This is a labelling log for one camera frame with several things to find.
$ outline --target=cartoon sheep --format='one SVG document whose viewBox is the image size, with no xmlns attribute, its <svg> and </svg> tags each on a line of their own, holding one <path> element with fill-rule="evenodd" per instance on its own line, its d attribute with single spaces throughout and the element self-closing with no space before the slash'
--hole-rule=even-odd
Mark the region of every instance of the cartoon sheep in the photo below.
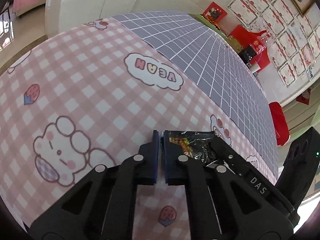
<svg viewBox="0 0 320 240">
<path fill-rule="evenodd" d="M 108 153 L 91 148 L 90 139 L 76 130 L 67 116 L 59 116 L 55 123 L 49 123 L 43 135 L 34 140 L 33 149 L 41 177 L 64 187 L 77 183 L 102 160 L 107 167 L 115 166 Z"/>
</svg>

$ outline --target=metal screw head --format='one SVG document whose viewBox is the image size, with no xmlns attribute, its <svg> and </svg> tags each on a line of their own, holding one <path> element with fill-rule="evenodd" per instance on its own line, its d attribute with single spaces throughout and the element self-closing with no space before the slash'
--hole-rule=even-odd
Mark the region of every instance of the metal screw head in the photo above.
<svg viewBox="0 0 320 240">
<path fill-rule="evenodd" d="M 143 156 L 141 154 L 137 154 L 133 157 L 136 162 L 140 162 L 143 160 Z"/>
<path fill-rule="evenodd" d="M 220 172 L 220 173 L 225 173 L 227 171 L 227 167 L 224 165 L 219 165 L 216 167 L 216 169 L 217 169 L 217 172 Z"/>
<path fill-rule="evenodd" d="M 186 155 L 180 155 L 178 157 L 178 160 L 181 161 L 181 162 L 186 162 L 188 160 L 188 156 Z"/>
<path fill-rule="evenodd" d="M 102 164 L 99 164 L 94 168 L 94 170 L 96 172 L 103 172 L 105 169 L 106 169 L 106 167 L 104 165 L 102 165 Z"/>
</svg>

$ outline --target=gray grid mat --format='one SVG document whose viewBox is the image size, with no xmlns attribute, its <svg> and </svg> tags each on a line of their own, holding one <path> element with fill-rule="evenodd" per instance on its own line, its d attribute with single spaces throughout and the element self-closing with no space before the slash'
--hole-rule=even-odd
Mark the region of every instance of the gray grid mat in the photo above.
<svg viewBox="0 0 320 240">
<path fill-rule="evenodd" d="M 277 177 L 275 130 L 265 96 L 213 30 L 174 11 L 114 17 L 170 59 L 233 120 Z"/>
</svg>

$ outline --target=pink checkered tablecloth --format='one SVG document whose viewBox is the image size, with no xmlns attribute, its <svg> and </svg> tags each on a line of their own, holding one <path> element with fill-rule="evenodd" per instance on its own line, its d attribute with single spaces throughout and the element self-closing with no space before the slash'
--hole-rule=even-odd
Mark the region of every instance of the pink checkered tablecloth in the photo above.
<svg viewBox="0 0 320 240">
<path fill-rule="evenodd" d="M 153 130 L 217 130 L 276 182 L 235 123 L 113 18 L 43 42 L 0 77 L 0 89 L 0 192 L 28 226 L 95 165 L 137 154 Z M 134 239 L 190 239 L 184 187 L 167 186 L 162 173 L 154 187 L 139 186 Z"/>
</svg>

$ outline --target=snack package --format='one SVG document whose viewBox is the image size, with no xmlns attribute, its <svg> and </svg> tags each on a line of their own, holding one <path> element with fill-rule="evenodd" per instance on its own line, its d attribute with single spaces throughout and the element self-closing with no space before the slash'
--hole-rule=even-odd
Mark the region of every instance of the snack package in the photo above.
<svg viewBox="0 0 320 240">
<path fill-rule="evenodd" d="M 200 160 L 206 166 L 212 163 L 224 163 L 216 157 L 215 152 L 209 146 L 209 141 L 214 136 L 217 136 L 214 131 L 169 131 L 169 140 L 171 143 L 179 144 L 182 147 L 184 155 Z"/>
</svg>

